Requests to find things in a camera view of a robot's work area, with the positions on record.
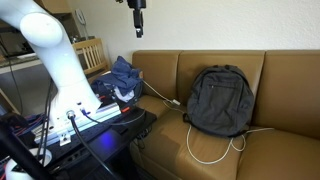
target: wire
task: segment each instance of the wire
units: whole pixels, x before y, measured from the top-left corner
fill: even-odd
[[[151,87],[146,81],[143,80],[143,82],[150,88],[152,89],[155,93],[157,93],[160,97],[162,97],[163,99],[169,101],[169,102],[172,102],[171,100],[169,100],[168,98],[162,96],[160,93],[158,93],[158,91],[156,91],[153,87]]]
[[[109,122],[107,122],[107,121],[100,122],[100,121],[94,120],[94,119],[92,119],[91,117],[89,117],[89,116],[85,113],[85,111],[81,111],[81,112],[82,112],[82,114],[83,114],[86,118],[88,118],[89,120],[91,120],[92,122],[95,122],[95,123],[97,123],[97,124],[107,124],[107,125],[120,126],[120,125],[125,125],[125,124],[129,124],[129,123],[132,123],[132,122],[137,121],[138,119],[140,119],[140,118],[146,113],[146,110],[143,110],[143,112],[141,113],[141,115],[139,115],[138,117],[136,117],[136,118],[134,118],[134,119],[132,119],[132,120],[130,120],[130,121],[122,122],[122,123],[109,123]]]
[[[224,157],[226,157],[226,155],[228,154],[229,150],[230,150],[230,146],[232,144],[232,139],[229,141],[229,144],[228,144],[228,148],[226,150],[226,152],[222,155],[222,157],[220,157],[219,159],[215,160],[215,161],[211,161],[211,162],[205,162],[205,161],[201,161],[199,160],[198,158],[196,158],[193,153],[191,152],[191,149],[189,147],[189,135],[190,135],[190,131],[191,131],[191,125],[189,127],[189,130],[188,130],[188,134],[187,134],[187,148],[188,148],[188,151],[190,153],[190,155],[193,157],[193,159],[195,159],[196,161],[198,161],[199,163],[201,164],[214,164],[214,163],[217,163],[219,161],[221,161]]]
[[[39,159],[39,156],[40,156],[40,150],[42,148],[42,143],[43,143],[43,138],[44,138],[44,135],[46,135],[46,137],[48,136],[48,125],[49,125],[49,122],[48,122],[48,110],[50,111],[50,107],[51,107],[51,103],[49,102],[49,100],[51,99],[51,90],[52,90],[52,79],[50,78],[50,83],[49,83],[49,88],[48,88],[48,93],[47,93],[47,97],[46,97],[46,104],[45,104],[45,112],[44,112],[44,115],[45,115],[45,119],[44,121],[42,122],[42,130],[41,130],[41,137],[40,137],[40,142],[39,142],[39,147],[38,147],[38,150],[37,150],[37,159]],[[46,149],[46,145],[47,145],[47,138],[45,138],[45,142],[44,142],[44,150],[43,150],[43,154],[45,155],[45,149]]]
[[[17,129],[14,130],[14,133],[17,136],[22,136],[22,135],[32,131],[34,128],[38,127],[39,124],[42,123],[42,120],[44,119],[44,115],[41,114],[41,115],[39,115],[37,117],[38,118],[34,118],[35,120],[33,120],[33,121],[32,120],[27,120],[27,121],[29,121],[28,127],[21,128],[20,126],[16,126],[15,128],[17,128]]]
[[[18,87],[16,78],[15,78],[14,73],[13,73],[13,70],[12,70],[11,59],[8,58],[8,60],[9,60],[10,73],[11,73],[11,76],[12,76],[12,79],[13,79],[13,82],[14,82],[14,85],[16,86],[16,89],[17,89],[17,91],[18,91],[18,96],[19,96],[19,101],[20,101],[20,114],[22,115],[22,114],[23,114],[23,103],[22,103],[21,93],[20,93],[20,90],[19,90],[19,87]]]
[[[249,131],[247,131],[246,133],[258,132],[258,131],[266,131],[266,130],[274,130],[274,128],[262,128],[262,129],[249,130]],[[230,147],[231,147],[231,146],[232,146],[232,148],[235,149],[236,151],[241,152],[241,151],[243,151],[243,150],[245,149],[246,144],[247,144],[246,138],[244,137],[244,135],[241,135],[241,137],[242,137],[242,139],[243,139],[243,146],[242,146],[241,149],[238,149],[238,148],[235,147],[234,144],[233,144],[234,138],[231,138],[230,141],[229,141],[228,148],[227,148],[226,152],[225,152],[219,159],[217,159],[217,160],[215,160],[215,161],[211,161],[211,162],[205,162],[205,161],[201,161],[201,160],[199,160],[198,158],[196,158],[196,157],[193,155],[193,153],[191,152],[191,149],[190,149],[190,147],[189,147],[189,135],[190,135],[190,131],[191,131],[191,125],[190,125],[190,127],[189,127],[188,134],[187,134],[187,148],[188,148],[188,151],[189,151],[190,155],[191,155],[196,161],[198,161],[198,162],[201,163],[201,164],[215,164],[215,163],[223,160],[223,159],[226,157],[226,155],[227,155],[228,152],[230,151]]]
[[[73,126],[74,131],[76,132],[79,140],[83,144],[85,148],[90,152],[90,154],[101,164],[102,167],[104,167],[114,179],[118,179],[117,176],[108,168],[108,166],[105,165],[105,163],[99,158],[99,156],[90,148],[90,146],[85,142],[85,140],[82,138],[80,131],[74,121],[74,116],[68,116],[68,119],[71,120],[71,124]]]
[[[169,109],[179,111],[179,112],[181,112],[182,114],[185,113],[184,111],[182,111],[182,110],[180,110],[180,109],[170,107],[169,105],[167,105],[167,103],[166,103],[167,101],[168,101],[168,100],[163,100],[162,102],[163,102],[163,104],[164,104],[165,106],[167,106]]]

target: couch cushion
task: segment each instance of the couch cushion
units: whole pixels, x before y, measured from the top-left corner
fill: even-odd
[[[183,123],[182,114],[178,111],[170,110],[159,118],[144,140],[142,159],[148,160],[145,160],[145,163],[152,162],[147,163],[148,166],[144,168],[158,179],[172,177],[172,174],[181,179],[235,179],[240,153],[230,149],[222,161],[211,165],[201,164],[188,152],[188,129],[189,124]],[[195,128],[191,129],[189,136],[193,154],[202,161],[219,159],[225,153],[228,143],[229,139],[206,135]],[[234,144],[241,147],[242,138],[236,139]],[[168,175],[159,176],[161,173],[156,173],[161,170],[159,167],[164,167],[169,172]]]
[[[279,130],[248,135],[239,180],[318,180],[320,141]]]
[[[196,76],[206,67],[213,65],[235,65],[246,75],[250,88],[256,95],[264,51],[236,51],[236,50],[198,50],[184,51],[180,54],[178,64],[178,96],[182,104],[186,105],[190,97],[190,89]]]
[[[141,50],[132,55],[132,65],[143,71],[143,79],[162,96],[177,99],[176,77],[178,57],[176,50]],[[159,97],[148,86],[143,92]]]
[[[253,124],[320,139],[320,51],[268,51]]]

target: wooden chair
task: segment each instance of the wooden chair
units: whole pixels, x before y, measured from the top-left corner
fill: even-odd
[[[110,70],[110,60],[104,55],[100,38],[77,42],[72,46],[79,56],[80,64],[89,83]]]
[[[13,105],[10,99],[4,94],[4,92],[0,89],[0,116],[5,112],[14,112],[20,114],[17,108]]]

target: white cable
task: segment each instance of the white cable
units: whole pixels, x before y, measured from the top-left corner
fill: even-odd
[[[180,109],[170,107],[170,106],[166,103],[166,101],[167,101],[167,100],[163,100],[162,102],[163,102],[163,104],[164,104],[165,106],[167,106],[169,109],[179,111],[179,112],[181,112],[182,114],[185,113],[184,111],[182,111],[182,110],[180,110]]]
[[[258,131],[266,131],[266,130],[273,130],[273,129],[274,129],[274,128],[254,129],[254,130],[247,131],[246,133],[258,132]],[[217,159],[217,160],[215,160],[215,161],[205,162],[205,161],[201,161],[201,160],[197,159],[197,158],[192,154],[192,152],[191,152],[191,149],[190,149],[190,147],[189,147],[189,135],[190,135],[190,131],[191,131],[191,125],[190,125],[190,127],[189,127],[188,134],[187,134],[187,148],[188,148],[188,151],[189,151],[190,155],[191,155],[196,161],[198,161],[198,162],[201,163],[201,164],[215,164],[215,163],[223,160],[223,159],[226,157],[226,155],[228,154],[228,152],[229,152],[229,150],[230,150],[230,146],[232,146],[232,148],[233,148],[234,150],[236,150],[236,151],[238,151],[238,152],[241,152],[241,151],[243,151],[243,150],[245,149],[246,144],[247,144],[246,138],[244,137],[244,135],[241,135],[241,137],[242,137],[242,139],[243,139],[243,147],[242,147],[241,149],[238,149],[238,148],[235,147],[234,144],[233,144],[234,138],[231,138],[231,139],[230,139],[230,142],[229,142],[229,145],[228,145],[228,148],[227,148],[226,152],[223,154],[222,157],[220,157],[219,159]]]
[[[258,132],[258,131],[266,131],[266,130],[274,130],[274,128],[253,129],[253,130],[247,131],[246,133]]]
[[[221,160],[222,160],[224,157],[226,157],[226,155],[228,154],[228,152],[229,152],[229,150],[230,150],[230,146],[231,146],[231,144],[232,144],[233,138],[230,140],[229,145],[228,145],[228,148],[227,148],[226,152],[224,153],[224,155],[223,155],[221,158],[219,158],[219,159],[217,159],[217,160],[215,160],[215,161],[211,161],[211,162],[205,162],[205,161],[201,161],[201,160],[197,159],[197,158],[192,154],[191,149],[190,149],[190,147],[189,147],[189,135],[190,135],[190,131],[191,131],[191,125],[190,125],[190,127],[189,127],[189,131],[188,131],[188,134],[187,134],[187,147],[188,147],[188,151],[189,151],[190,155],[191,155],[196,161],[198,161],[199,163],[201,163],[201,164],[215,164],[215,163],[221,161]]]
[[[243,146],[242,146],[242,149],[238,149],[237,147],[235,147],[235,146],[233,145],[233,138],[231,139],[231,146],[233,147],[233,149],[235,149],[235,150],[236,150],[236,151],[238,151],[238,152],[243,151],[243,150],[244,150],[244,148],[246,147],[246,144],[247,144],[247,142],[246,142],[246,138],[244,137],[244,135],[241,135],[241,137],[242,137],[242,139],[243,139]]]
[[[167,100],[167,101],[169,101],[169,102],[172,103],[171,100],[169,100],[168,98],[166,98],[166,97],[162,96],[160,93],[158,93],[158,91],[156,91],[155,89],[153,89],[153,87],[151,87],[146,81],[143,80],[143,82],[144,82],[150,89],[152,89],[155,93],[157,93],[160,97],[162,97],[163,99],[165,99],[165,100]]]

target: chair back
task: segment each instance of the chair back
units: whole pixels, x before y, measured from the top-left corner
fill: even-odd
[[[110,70],[110,60],[104,55],[100,38],[77,42],[72,46],[79,57],[89,83]]]

